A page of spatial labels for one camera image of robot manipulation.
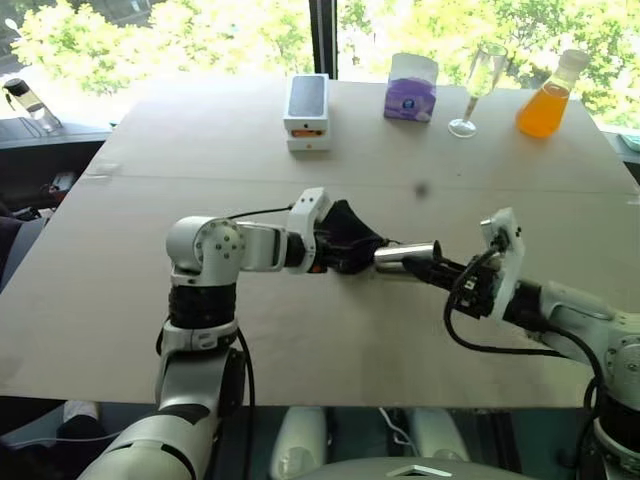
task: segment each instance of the wooden table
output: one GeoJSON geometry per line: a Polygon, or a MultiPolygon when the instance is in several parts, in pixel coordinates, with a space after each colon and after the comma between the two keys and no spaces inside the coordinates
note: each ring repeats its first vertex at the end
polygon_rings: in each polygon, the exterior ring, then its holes
{"type": "MultiPolygon", "coordinates": [[[[461,140],[446,130],[464,110],[460,88],[438,90],[425,126],[385,120],[384,85],[332,82],[332,150],[292,154],[283,80],[188,77],[181,86],[124,119],[0,296],[0,394],[151,402],[169,227],[186,215],[283,206],[310,186],[348,199],[379,233],[439,239],[460,261],[483,250],[480,220],[510,205],[524,229],[527,277],[640,309],[635,183],[576,102],[560,131],[538,141],[513,125],[531,92],[498,90],[478,104],[478,135],[461,140]],[[418,182],[430,185],[424,199],[418,182]]],[[[258,403],[581,403],[586,366],[467,351],[444,331],[444,299],[370,272],[242,273],[237,312],[258,403]]],[[[456,326],[478,342],[529,344],[487,319],[460,315],[456,326]]]]}

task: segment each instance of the metal cylinder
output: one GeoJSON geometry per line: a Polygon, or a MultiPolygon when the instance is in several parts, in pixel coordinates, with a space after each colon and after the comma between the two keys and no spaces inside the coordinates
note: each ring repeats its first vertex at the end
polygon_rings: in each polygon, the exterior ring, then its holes
{"type": "Polygon", "coordinates": [[[402,266],[402,259],[413,257],[421,260],[442,260],[442,250],[440,242],[413,243],[411,245],[397,245],[393,247],[383,247],[376,250],[373,255],[373,262],[376,268],[383,264],[399,264],[402,266]]]}

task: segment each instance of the wine glass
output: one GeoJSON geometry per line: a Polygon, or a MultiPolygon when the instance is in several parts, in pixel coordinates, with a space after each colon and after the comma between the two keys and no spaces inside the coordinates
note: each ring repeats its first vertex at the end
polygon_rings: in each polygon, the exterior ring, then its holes
{"type": "Polygon", "coordinates": [[[477,128],[469,118],[478,98],[489,95],[495,88],[507,60],[507,49],[497,43],[482,43],[471,63],[467,91],[471,98],[462,118],[449,122],[449,131],[460,138],[473,137],[477,128]]]}

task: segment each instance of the purple tissue box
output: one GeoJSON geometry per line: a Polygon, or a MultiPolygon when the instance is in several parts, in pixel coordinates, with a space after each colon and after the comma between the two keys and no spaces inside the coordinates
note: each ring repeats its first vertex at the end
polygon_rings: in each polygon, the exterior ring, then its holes
{"type": "Polygon", "coordinates": [[[384,116],[429,122],[436,105],[436,86],[421,78],[389,80],[384,116]]]}

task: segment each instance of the tissue box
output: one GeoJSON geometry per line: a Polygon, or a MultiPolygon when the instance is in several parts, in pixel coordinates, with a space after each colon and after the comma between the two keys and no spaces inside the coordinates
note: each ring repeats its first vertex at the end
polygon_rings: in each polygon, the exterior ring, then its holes
{"type": "Polygon", "coordinates": [[[427,57],[396,53],[384,101],[384,116],[429,122],[436,105],[438,64],[427,57]]]}

